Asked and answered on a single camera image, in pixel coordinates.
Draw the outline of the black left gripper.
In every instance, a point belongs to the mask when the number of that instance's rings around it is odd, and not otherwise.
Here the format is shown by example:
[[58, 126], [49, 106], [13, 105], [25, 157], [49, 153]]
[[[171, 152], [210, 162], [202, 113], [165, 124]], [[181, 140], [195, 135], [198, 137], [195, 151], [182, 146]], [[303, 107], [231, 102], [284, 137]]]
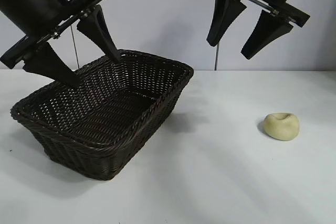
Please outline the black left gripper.
[[79, 77], [58, 57], [46, 42], [58, 37], [78, 21], [77, 30], [89, 38], [112, 62], [121, 54], [116, 48], [99, 3], [103, 0], [1, 0], [1, 12], [25, 37], [1, 56], [1, 62], [13, 68], [24, 54], [37, 44], [24, 59], [26, 72], [48, 77], [68, 87], [78, 88]]

